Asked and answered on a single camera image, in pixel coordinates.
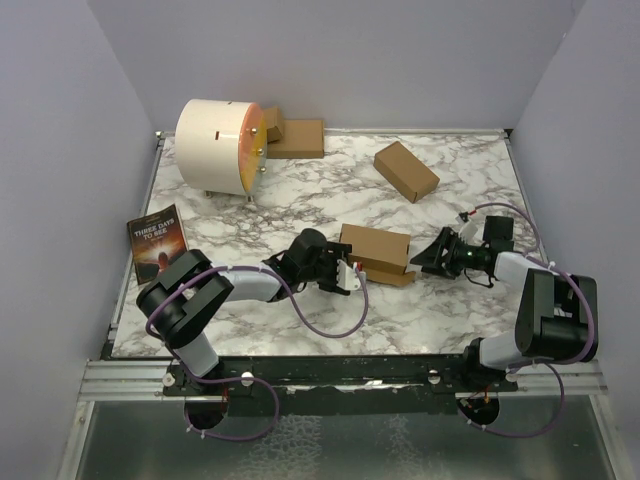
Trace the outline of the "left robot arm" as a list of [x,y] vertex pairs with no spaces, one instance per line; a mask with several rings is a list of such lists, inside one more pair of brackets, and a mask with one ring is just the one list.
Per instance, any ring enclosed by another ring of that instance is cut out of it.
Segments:
[[349,261],[351,252],[351,245],[330,242],[311,228],[257,265],[215,267],[201,250],[192,249],[151,281],[136,305],[147,318],[147,333],[186,366],[189,386],[206,395],[220,385],[221,371],[205,328],[224,303],[292,300],[310,283],[348,296],[366,280],[360,265]]

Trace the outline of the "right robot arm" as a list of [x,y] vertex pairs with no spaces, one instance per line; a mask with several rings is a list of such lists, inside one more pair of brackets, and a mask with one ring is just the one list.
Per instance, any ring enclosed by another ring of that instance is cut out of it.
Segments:
[[561,273],[517,252],[511,217],[488,216],[482,242],[473,245],[470,216],[462,213],[459,231],[442,228],[410,260],[432,276],[453,280],[474,270],[487,275],[485,288],[505,283],[521,293],[512,330],[476,338],[465,347],[459,367],[461,383],[481,391],[509,371],[537,362],[571,365],[593,360],[598,348],[596,281]]

